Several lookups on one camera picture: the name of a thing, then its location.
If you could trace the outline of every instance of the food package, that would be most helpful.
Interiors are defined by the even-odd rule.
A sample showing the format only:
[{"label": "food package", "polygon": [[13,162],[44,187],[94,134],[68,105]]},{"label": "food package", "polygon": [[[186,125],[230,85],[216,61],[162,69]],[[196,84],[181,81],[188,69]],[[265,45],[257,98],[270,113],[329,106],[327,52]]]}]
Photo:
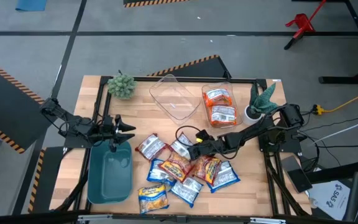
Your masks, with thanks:
[{"label": "food package", "polygon": [[207,91],[203,93],[203,98],[205,101],[205,105],[207,107],[217,106],[217,105],[223,105],[223,106],[232,105],[232,99],[230,97],[230,94],[227,91],[227,89],[224,88]]},{"label": "food package", "polygon": [[213,106],[209,109],[209,120],[213,126],[236,125],[237,111],[231,106]]},{"label": "food package", "polygon": [[168,191],[177,180],[175,180],[172,176],[167,174],[158,166],[163,162],[164,161],[161,159],[152,160],[152,165],[150,166],[149,174],[147,175],[147,181],[165,184],[165,188]]},{"label": "food package", "polygon": [[189,146],[192,146],[193,143],[191,143],[191,141],[187,138],[187,136],[184,133],[181,133],[179,136],[179,141],[181,141],[182,143],[185,143],[186,145],[183,145],[182,143],[180,143],[178,140],[175,140],[171,145],[171,149],[173,149],[175,152],[177,152],[180,156],[190,160],[190,153],[187,150],[187,148]]},{"label": "food package", "polygon": [[189,160],[179,156],[176,152],[172,152],[169,158],[158,166],[180,182],[186,179],[193,168]]},{"label": "food package", "polygon": [[171,192],[188,203],[190,208],[193,208],[194,201],[200,193],[201,188],[203,188],[203,184],[197,182],[195,179],[187,177],[183,184],[179,182],[175,183],[171,188]]},{"label": "food package", "polygon": [[163,184],[153,187],[142,187],[139,189],[139,207],[140,214],[168,208],[167,192]]},{"label": "food package", "polygon": [[211,185],[210,183],[207,183],[207,185],[211,189],[211,193],[215,193],[215,191],[237,183],[238,181],[240,181],[240,179],[231,167],[230,162],[225,161],[222,162],[219,168],[219,172],[215,178],[214,185]]},{"label": "food package", "polygon": [[196,161],[194,175],[213,185],[221,163],[218,158],[203,155]]},{"label": "food package", "polygon": [[135,150],[140,152],[148,161],[151,161],[162,152],[162,149],[165,149],[166,147],[167,144],[159,140],[157,134],[151,134],[145,141],[136,147]]}]

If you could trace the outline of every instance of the plant pot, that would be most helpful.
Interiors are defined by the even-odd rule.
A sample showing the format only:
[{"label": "plant pot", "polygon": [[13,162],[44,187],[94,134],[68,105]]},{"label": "plant pot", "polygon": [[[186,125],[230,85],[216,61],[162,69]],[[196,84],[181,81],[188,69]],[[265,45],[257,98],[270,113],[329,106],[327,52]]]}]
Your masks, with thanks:
[{"label": "plant pot", "polygon": [[261,118],[262,118],[262,114],[260,114],[260,113],[252,114],[251,113],[251,108],[249,105],[244,110],[244,119],[243,120],[244,120],[245,124],[253,125],[256,122],[258,122]]}]

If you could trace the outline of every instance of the concrete floor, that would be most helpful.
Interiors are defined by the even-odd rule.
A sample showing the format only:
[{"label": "concrete floor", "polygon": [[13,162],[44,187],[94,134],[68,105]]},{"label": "concrete floor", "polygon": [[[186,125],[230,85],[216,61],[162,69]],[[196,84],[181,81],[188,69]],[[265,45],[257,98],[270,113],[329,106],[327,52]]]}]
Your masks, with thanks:
[{"label": "concrete floor", "polygon": [[[17,12],[15,1],[0,0],[0,30],[71,31],[80,0],[49,0],[43,12]],[[358,13],[358,1],[352,1]],[[120,1],[88,1],[80,31],[290,31],[284,24],[296,13],[315,9],[315,2],[193,0],[124,8]],[[313,20],[318,31],[356,31],[345,4],[327,3]],[[333,108],[358,95],[358,85],[321,85],[321,75],[351,76],[358,72],[358,37],[305,37],[289,51],[288,37],[110,36],[77,37],[58,99],[73,111],[83,75],[113,75],[118,69],[133,75],[218,54],[234,77],[282,79],[287,101],[303,110],[318,103]],[[50,94],[68,37],[0,37],[0,67],[46,98]],[[312,116],[306,128],[358,116],[358,101],[332,114]],[[310,131],[325,136],[356,122]],[[50,129],[44,146],[61,146],[63,139]],[[313,157],[314,147],[303,144]],[[358,128],[335,136],[327,145],[358,144]],[[357,149],[331,149],[341,164],[358,161]],[[0,147],[0,215],[9,214],[30,151],[18,155]],[[325,151],[320,165],[338,166]]]}]

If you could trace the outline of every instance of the desk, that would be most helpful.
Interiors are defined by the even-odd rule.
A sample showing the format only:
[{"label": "desk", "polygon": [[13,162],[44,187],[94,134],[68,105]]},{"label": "desk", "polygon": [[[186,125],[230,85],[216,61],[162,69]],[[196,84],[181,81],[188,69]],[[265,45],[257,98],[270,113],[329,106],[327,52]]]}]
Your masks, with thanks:
[{"label": "desk", "polygon": [[[85,76],[83,78],[74,114],[92,117],[100,79],[101,77],[99,76]],[[267,80],[268,86],[272,83],[272,80]],[[132,193],[127,200],[117,204],[93,205],[91,212],[139,213],[137,189],[155,185],[155,183],[146,181],[150,163],[138,152],[135,152],[134,148],[151,133],[157,133],[162,141],[170,144],[175,139],[175,131],[178,126],[175,125],[173,121],[153,102],[153,99],[149,94],[149,88],[153,84],[154,82],[138,82],[135,90],[135,97],[131,100],[123,101],[115,98],[111,99],[109,114],[121,114],[123,122],[136,127],[136,130],[132,131],[132,133],[135,134],[135,137],[129,140],[133,151],[134,186]],[[182,83],[182,85],[184,85],[192,94],[200,97],[201,87],[205,84],[207,83]],[[250,88],[251,84],[233,84],[234,96],[240,110],[244,110],[249,103]],[[103,113],[106,95],[107,88],[104,89],[104,94],[101,100],[100,114]],[[272,101],[279,105],[285,103],[285,95],[281,82],[277,82]],[[240,124],[233,129],[221,130],[209,128],[206,121],[206,113],[202,104],[200,104],[196,113],[185,124],[190,124],[200,129],[206,128],[207,131],[214,136],[228,131],[239,131],[246,127],[245,124]],[[195,132],[193,130],[185,130],[185,134],[195,142]],[[84,151],[84,149],[74,149],[62,160],[52,195],[50,209],[58,207],[78,183]],[[281,157],[290,155],[291,154],[281,153]],[[163,151],[159,158],[166,159],[168,156],[169,151]],[[245,146],[240,149],[237,157],[231,160],[231,164],[241,179],[239,183],[211,194],[208,186],[201,181],[201,183],[205,185],[196,199],[193,208],[190,208],[188,204],[180,198],[168,193],[170,207],[165,210],[157,210],[151,213],[169,215],[272,216],[264,157],[259,151],[257,138],[247,141]],[[296,193],[286,174],[285,183],[302,208],[306,212],[311,213],[308,197],[305,194]],[[86,192],[87,190],[85,187],[80,208],[85,207]],[[275,188],[275,193],[279,212],[283,213],[281,194],[277,186]]]}]

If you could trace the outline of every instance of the packaged food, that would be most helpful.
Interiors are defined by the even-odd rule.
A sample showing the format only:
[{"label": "packaged food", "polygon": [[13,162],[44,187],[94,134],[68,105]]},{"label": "packaged food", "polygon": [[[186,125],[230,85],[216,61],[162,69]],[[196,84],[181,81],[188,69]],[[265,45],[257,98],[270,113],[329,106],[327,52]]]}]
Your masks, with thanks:
[{"label": "packaged food", "polygon": [[215,193],[215,191],[237,183],[238,181],[240,181],[240,179],[231,167],[230,162],[225,161],[222,162],[219,168],[219,172],[215,178],[214,185],[211,185],[210,183],[207,183],[207,185],[211,189],[211,193]]},{"label": "packaged food", "polygon": [[171,188],[171,192],[188,203],[190,208],[193,208],[194,201],[201,191],[201,188],[203,188],[203,184],[197,182],[195,179],[187,177],[183,184],[179,182],[175,183]]},{"label": "packaged food", "polygon": [[167,144],[159,140],[157,134],[151,134],[145,141],[142,142],[142,144],[136,147],[135,150],[140,152],[147,160],[151,161],[161,153],[162,149],[165,149],[166,147]]},{"label": "packaged food", "polygon": [[237,111],[231,106],[213,106],[209,110],[209,120],[212,125],[236,125]]},{"label": "packaged food", "polygon": [[224,88],[207,91],[203,93],[203,98],[206,106],[231,106],[232,104],[230,94],[227,89]]},{"label": "packaged food", "polygon": [[167,192],[163,184],[139,189],[140,214],[157,209],[168,208]]},{"label": "packaged food", "polygon": [[213,185],[221,163],[218,158],[203,155],[196,161],[194,175]]},{"label": "packaged food", "polygon": [[176,152],[172,152],[169,158],[158,166],[180,182],[186,179],[193,168],[189,160],[179,156]]},{"label": "packaged food", "polygon": [[192,146],[193,143],[191,143],[191,141],[187,138],[187,136],[185,136],[184,133],[181,133],[178,139],[180,142],[185,143],[187,146],[176,140],[170,145],[171,149],[177,152],[180,156],[190,160],[190,153],[187,148]]},{"label": "packaged food", "polygon": [[177,180],[158,166],[163,162],[161,159],[153,159],[149,174],[147,175],[147,181],[163,183],[165,184],[166,190],[170,190]]}]

